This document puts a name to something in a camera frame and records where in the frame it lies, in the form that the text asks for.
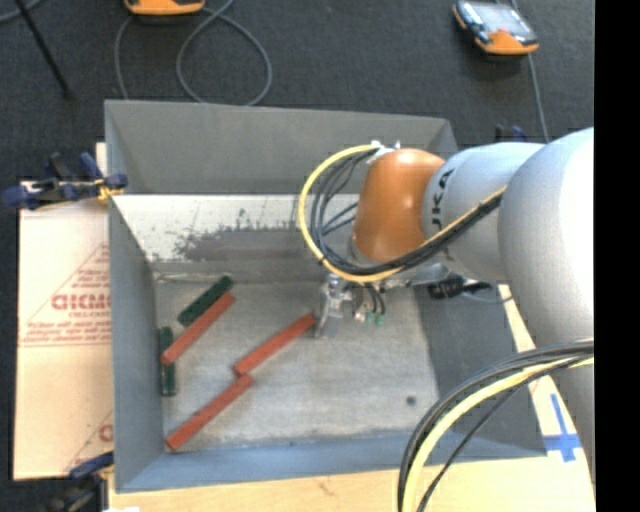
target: wooden block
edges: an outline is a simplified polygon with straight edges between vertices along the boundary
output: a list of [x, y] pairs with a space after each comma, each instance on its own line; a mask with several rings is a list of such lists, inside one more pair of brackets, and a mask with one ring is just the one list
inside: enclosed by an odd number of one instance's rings
[[220, 414], [231, 402], [250, 388], [253, 383], [254, 380], [249, 375], [243, 375], [237, 379], [231, 386], [196, 412], [186, 423], [182, 424], [178, 430], [167, 437], [165, 440], [167, 446], [173, 451], [178, 450], [202, 429], [202, 427]]
[[235, 302], [235, 300], [235, 297], [229, 292], [222, 294], [222, 296], [214, 302], [209, 309], [189, 325], [178, 339], [176, 339], [173, 344], [162, 353], [160, 356], [162, 364], [169, 366], [170, 364], [175, 363], [176, 359], [178, 359], [178, 357], [180, 357], [202, 335], [202, 333], [206, 331], [209, 326]]
[[269, 341], [263, 343], [253, 352], [238, 361], [234, 365], [233, 371], [236, 375], [245, 375], [264, 362], [265, 359], [271, 357], [275, 352], [300, 336], [315, 323], [316, 319], [312, 314], [307, 314], [299, 318], [285, 330], [279, 332]]
[[184, 327], [189, 327], [207, 308], [216, 302], [223, 293], [228, 292], [232, 287], [233, 280], [229, 276], [221, 277], [219, 281], [202, 293], [178, 315], [178, 322]]

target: black cable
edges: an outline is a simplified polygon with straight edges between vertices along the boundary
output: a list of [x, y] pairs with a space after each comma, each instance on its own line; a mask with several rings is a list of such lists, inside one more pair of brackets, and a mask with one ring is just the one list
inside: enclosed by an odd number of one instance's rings
[[[333, 168], [327, 169], [325, 172], [324, 180], [322, 180], [317, 186], [317, 191], [315, 193], [311, 208], [311, 219], [309, 225], [311, 238], [313, 239], [318, 249], [322, 252], [324, 256], [323, 260], [326, 259], [334, 267], [346, 273], [358, 276], [366, 276], [393, 269], [409, 270], [418, 265], [421, 265], [435, 256], [448, 244], [453, 242], [473, 224], [491, 213], [495, 208], [499, 206], [502, 199], [502, 194], [496, 194], [490, 200], [481, 203], [477, 209], [467, 215], [464, 219], [460, 220], [454, 229], [441, 234], [437, 239], [432, 240], [431, 242], [424, 244], [417, 249], [404, 254], [403, 256], [400, 256], [399, 258], [368, 267], [356, 265], [353, 262], [348, 261], [347, 259], [342, 257], [326, 243], [323, 237], [321, 226], [324, 222], [324, 212], [326, 211], [326, 207], [331, 198], [333, 198], [333, 196], [339, 190], [342, 190], [342, 188], [346, 186], [348, 181], [351, 179], [355, 165], [357, 165], [358, 162], [367, 158], [374, 152], [375, 150], [372, 150], [371, 152], [365, 152], [359, 157], [351, 156], [348, 159], [345, 159], [339, 166], [336, 165]], [[344, 178], [343, 181], [340, 182], [340, 178], [344, 176], [345, 173], [346, 178]]]
[[217, 11], [213, 11], [213, 10], [208, 9], [206, 7], [204, 9], [202, 9], [204, 12], [209, 13], [210, 16], [200, 26], [198, 26], [198, 28], [196, 28], [189, 35], [189, 37], [187, 37], [186, 41], [183, 43], [182, 47], [180, 48], [180, 51], [178, 52], [178, 58], [176, 59], [176, 76], [178, 77], [178, 81], [180, 82], [180, 85], [185, 90], [185, 92], [193, 100], [195, 100], [195, 101], [197, 101], [199, 103], [206, 103], [206, 101], [204, 99], [202, 99], [200, 96], [198, 96], [191, 89], [191, 87], [189, 87], [189, 85], [187, 84], [187, 81], [184, 79], [184, 75], [182, 73], [182, 58], [184, 56], [185, 50], [187, 49], [189, 44], [191, 44], [191, 41], [193, 41], [193, 39], [200, 32], [202, 32], [202, 30], [204, 30], [206, 27], [208, 27], [209, 25], [211, 25], [214, 21], [216, 21], [218, 19], [223, 21], [223, 22], [225, 22], [226, 24], [230, 25], [234, 29], [236, 29], [247, 40], [249, 40], [249, 42], [251, 44], [253, 44], [253, 46], [256, 48], [256, 50], [258, 51], [258, 53], [260, 54], [260, 56], [262, 57], [262, 60], [264, 62], [265, 75], [266, 75], [265, 85], [262, 88], [262, 91], [260, 91], [260, 93], [256, 97], [254, 97], [251, 101], [249, 101], [248, 103], [245, 103], [245, 105], [247, 105], [247, 106], [257, 105], [258, 103], [260, 103], [264, 99], [264, 97], [269, 93], [269, 90], [271, 89], [271, 84], [273, 82], [273, 69], [272, 69], [272, 66], [271, 66], [271, 60], [269, 59], [269, 55], [267, 54], [266, 50], [260, 44], [260, 42], [253, 36], [253, 34], [251, 34], [251, 32], [249, 32], [246, 28], [244, 28], [242, 25], [240, 25], [238, 22], [234, 21], [233, 19], [222, 15], [222, 13], [224, 11], [226, 11], [231, 6], [231, 4], [233, 4], [234, 2], [235, 2], [235, 0], [228, 0], [227, 3], [224, 4]]
[[402, 510], [406, 479], [420, 445], [438, 418], [440, 418], [450, 406], [455, 406], [455, 404], [461, 400], [461, 395], [470, 392], [474, 388], [486, 386], [488, 381], [504, 376], [505, 374], [514, 373], [532, 365], [550, 363], [571, 356], [592, 355], [593, 350], [594, 342], [584, 341], [520, 352], [504, 358], [495, 365], [472, 375], [452, 389], [446, 396], [438, 400], [420, 420], [407, 443], [398, 477], [398, 510]]
[[[520, 13], [520, 7], [516, 0], [509, 0], [511, 3], [511, 7]], [[494, 0], [495, 3], [501, 3], [500, 0]], [[540, 129], [542, 130], [542, 137], [545, 142], [550, 142], [549, 132], [547, 130], [547, 121], [545, 120], [544, 110], [542, 108], [542, 101], [540, 99], [540, 87], [538, 85], [538, 75], [536, 73], [535, 63], [533, 62], [533, 55], [530, 53], [527, 54], [527, 65], [529, 67], [529, 76], [531, 77], [531, 85], [533, 88], [534, 94], [534, 102], [536, 106], [536, 113], [538, 115], [538, 124], [540, 125]]]
[[429, 487], [427, 488], [424, 495], [422, 496], [422, 499], [420, 500], [420, 504], [416, 512], [424, 512], [426, 510], [427, 504], [431, 499], [431, 496], [433, 495], [433, 492], [435, 491], [438, 483], [440, 482], [440, 480], [442, 480], [442, 477], [445, 475], [447, 470], [451, 467], [456, 457], [460, 454], [460, 452], [462, 452], [462, 450], [469, 443], [469, 441], [471, 441], [473, 436], [475, 436], [475, 434], [477, 434], [478, 431], [480, 431], [480, 429], [504, 406], [504, 404], [511, 397], [515, 396], [520, 389], [524, 388], [528, 384], [531, 384], [532, 382], [538, 379], [541, 379], [542, 377], [551, 375], [556, 371], [565, 370], [568, 367], [576, 363], [579, 363], [584, 359], [587, 359], [588, 357], [591, 357], [591, 356], [576, 357], [562, 365], [559, 365], [558, 367], [547, 369], [547, 370], [541, 370], [539, 374], [536, 373], [531, 377], [529, 377], [527, 380], [514, 386], [513, 388], [505, 390], [502, 393], [502, 396], [496, 399], [496, 402], [494, 403], [493, 407], [491, 407], [491, 409], [489, 409], [489, 411], [487, 411], [485, 415], [482, 418], [480, 418], [479, 421], [476, 422], [476, 424], [469, 430], [469, 432], [467, 432], [467, 434], [460, 441], [460, 443], [458, 443], [458, 446], [456, 446], [455, 450], [453, 450], [451, 455], [449, 455], [449, 458], [445, 462], [444, 466], [440, 469], [440, 471], [438, 472], [438, 475], [432, 480], [432, 482], [429, 484]]
[[329, 226], [331, 226], [331, 224], [333, 224], [334, 222], [336, 222], [337, 220], [339, 220], [344, 215], [346, 215], [351, 210], [354, 210], [357, 207], [358, 207], [358, 202], [356, 201], [355, 203], [351, 203], [349, 206], [347, 206], [346, 208], [344, 208], [344, 209], [340, 210], [338, 213], [336, 213], [333, 217], [331, 217], [331, 219], [329, 219], [322, 226], [322, 234], [326, 235], [327, 234], [327, 229], [329, 228]]
[[[31, 10], [34, 9], [35, 7], [37, 7], [38, 5], [40, 5], [42, 3], [43, 0], [33, 0], [33, 2], [31, 2], [30, 4], [26, 5], [26, 8]], [[8, 13], [5, 14], [0, 14], [0, 25], [2, 25], [3, 23], [8, 23], [12, 20], [15, 20], [16, 18], [18, 18], [22, 13], [20, 12], [20, 9], [14, 9], [13, 11], [9, 11]]]
[[[246, 39], [249, 40], [249, 42], [256, 48], [256, 50], [258, 51], [258, 53], [260, 54], [263, 62], [264, 62], [264, 66], [265, 66], [265, 74], [266, 74], [266, 78], [265, 78], [265, 85], [262, 88], [262, 91], [260, 91], [260, 93], [253, 98], [251, 101], [249, 101], [248, 103], [245, 103], [246, 106], [253, 106], [258, 104], [259, 102], [261, 102], [264, 97], [268, 94], [269, 90], [271, 89], [272, 83], [273, 83], [273, 69], [272, 69], [272, 65], [271, 65], [271, 60], [269, 58], [269, 55], [267, 54], [267, 51], [264, 49], [264, 47], [260, 44], [260, 42], [253, 36], [253, 34], [251, 34], [251, 32], [249, 32], [246, 28], [244, 28], [242, 25], [240, 25], [238, 22], [234, 21], [233, 19], [229, 18], [228, 16], [224, 16], [222, 13], [224, 11], [226, 11], [229, 7], [231, 7], [231, 5], [235, 2], [235, 0], [227, 0], [225, 2], [225, 4], [220, 7], [217, 10], [211, 10], [207, 7], [203, 8], [202, 11], [205, 13], [208, 13], [209, 16], [205, 19], [205, 21], [203, 21], [200, 25], [198, 25], [198, 27], [196, 27], [196, 29], [191, 32], [191, 34], [187, 37], [187, 39], [185, 40], [185, 42], [182, 44], [182, 46], [180, 47], [180, 50], [178, 52], [178, 57], [176, 58], [176, 65], [175, 65], [175, 70], [176, 70], [176, 76], [178, 78], [178, 81], [180, 82], [180, 86], [184, 89], [184, 91], [189, 95], [189, 97], [191, 97], [191, 99], [199, 102], [199, 103], [206, 103], [204, 99], [202, 99], [201, 97], [199, 97], [197, 94], [195, 94], [193, 92], [193, 90], [191, 89], [191, 87], [187, 84], [184, 75], [182, 73], [182, 59], [184, 57], [184, 53], [187, 49], [187, 47], [191, 44], [191, 42], [194, 40], [194, 38], [200, 34], [206, 27], [208, 27], [209, 25], [211, 25], [213, 22], [220, 20], [224, 23], [226, 23], [227, 25], [231, 26], [232, 28], [234, 28], [235, 30], [237, 30], [238, 32], [240, 32], [240, 34], [242, 36], [244, 36]], [[118, 32], [116, 34], [116, 40], [113, 46], [113, 53], [114, 53], [114, 62], [115, 62], [115, 70], [116, 70], [116, 81], [118, 84], [118, 89], [120, 90], [120, 94], [124, 99], [129, 99], [129, 93], [127, 91], [127, 88], [125, 87], [124, 84], [124, 78], [122, 76], [122, 66], [121, 66], [121, 45], [122, 45], [122, 39], [124, 36], [124, 33], [127, 29], [127, 27], [129, 26], [129, 24], [131, 23], [131, 20], [133, 19], [133, 16], [128, 16], [127, 19], [122, 23], [122, 25], [120, 25], [120, 28], [118, 29]]]
[[339, 222], [338, 224], [335, 224], [335, 225], [329, 226], [329, 227], [325, 227], [322, 230], [322, 236], [327, 236], [329, 233], [333, 233], [334, 231], [340, 229], [342, 226], [346, 226], [347, 224], [352, 223], [354, 220], [356, 220], [356, 216], [352, 215], [351, 217], [348, 217], [348, 218], [344, 219], [343, 221]]

